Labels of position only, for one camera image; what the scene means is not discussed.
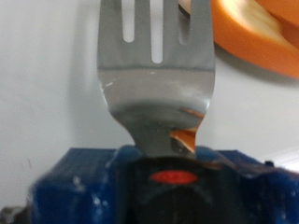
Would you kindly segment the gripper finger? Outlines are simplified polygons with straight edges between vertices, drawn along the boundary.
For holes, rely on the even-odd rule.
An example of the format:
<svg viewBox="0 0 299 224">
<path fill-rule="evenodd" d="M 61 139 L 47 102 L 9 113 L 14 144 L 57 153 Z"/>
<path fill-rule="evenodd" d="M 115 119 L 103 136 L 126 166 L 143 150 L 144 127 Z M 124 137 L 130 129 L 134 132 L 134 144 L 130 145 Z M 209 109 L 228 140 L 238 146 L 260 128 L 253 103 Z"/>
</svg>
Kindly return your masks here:
<svg viewBox="0 0 299 224">
<path fill-rule="evenodd" d="M 4 207 L 0 211 L 0 224 L 31 224 L 29 207 Z"/>
</svg>

